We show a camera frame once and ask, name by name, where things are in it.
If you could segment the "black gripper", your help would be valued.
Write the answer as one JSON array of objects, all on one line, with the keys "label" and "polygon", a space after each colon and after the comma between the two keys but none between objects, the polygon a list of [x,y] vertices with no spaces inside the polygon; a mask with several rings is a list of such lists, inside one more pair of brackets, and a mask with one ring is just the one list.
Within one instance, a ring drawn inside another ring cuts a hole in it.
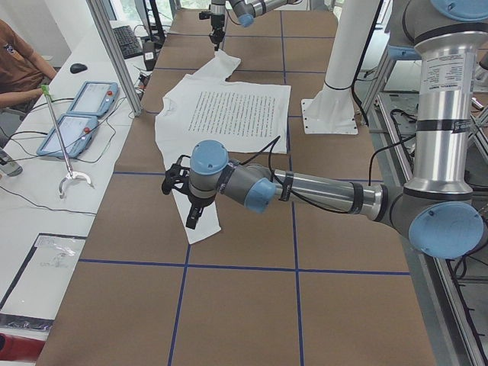
[{"label": "black gripper", "polygon": [[204,208],[210,206],[214,202],[214,197],[197,197],[191,194],[188,196],[188,200],[191,202],[191,209],[188,213],[185,226],[194,230],[204,211]]},{"label": "black gripper", "polygon": [[223,42],[225,37],[225,15],[224,14],[212,14],[210,16],[210,24],[212,27],[212,32],[209,34],[211,43],[214,45],[214,51],[220,49],[220,44]]}]

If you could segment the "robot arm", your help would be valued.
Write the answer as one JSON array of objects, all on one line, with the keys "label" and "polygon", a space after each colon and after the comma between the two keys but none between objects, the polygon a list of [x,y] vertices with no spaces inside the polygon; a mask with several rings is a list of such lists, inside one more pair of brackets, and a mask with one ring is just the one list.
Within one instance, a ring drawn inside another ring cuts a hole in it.
[{"label": "robot arm", "polygon": [[229,3],[237,20],[237,24],[242,27],[249,27],[253,24],[254,19],[280,8],[284,5],[297,5],[300,1],[285,1],[285,0],[255,0],[255,1],[243,1],[243,0],[212,0],[209,8],[199,13],[200,20],[210,19],[212,32],[209,34],[211,43],[214,45],[214,50],[218,51],[220,44],[225,37],[226,26],[226,3]]},{"label": "robot arm", "polygon": [[391,226],[426,255],[454,259],[474,250],[486,224],[464,179],[476,56],[487,39],[485,1],[397,1],[390,39],[422,60],[413,176],[402,187],[244,165],[223,145],[202,141],[185,168],[182,192],[195,228],[217,194],[262,212],[273,199],[302,201],[335,214],[362,214]]}]

